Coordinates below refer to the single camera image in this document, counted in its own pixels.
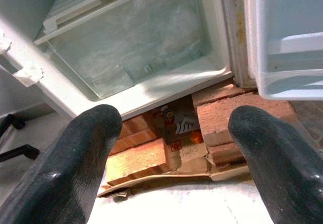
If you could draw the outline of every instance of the brick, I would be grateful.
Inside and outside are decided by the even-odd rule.
[[[234,142],[209,147],[208,151],[206,158],[213,165],[223,165],[244,159],[242,152]]]
[[[255,91],[255,89],[242,89],[235,87],[233,85],[233,80],[228,79],[219,84],[215,84],[213,86],[193,93],[192,100],[193,105],[196,108],[206,103],[212,103],[224,98],[231,98],[250,91]]]
[[[109,156],[106,162],[106,182],[114,186],[129,180],[162,174],[169,170],[164,140],[159,138]]]
[[[146,128],[140,132],[119,139],[114,148],[111,150],[110,155],[127,150],[131,147],[143,144],[145,142],[153,141],[157,138],[156,133],[151,128]]]
[[[197,107],[202,136],[207,146],[232,142],[228,132],[231,112],[241,105],[253,105],[288,122],[296,120],[295,112],[288,101],[266,100],[256,93],[246,93]]]
[[[140,116],[126,120],[122,122],[122,129],[119,135],[119,139],[142,131],[146,128],[151,128],[154,131],[153,122],[151,117],[149,117],[149,114],[142,114]]]

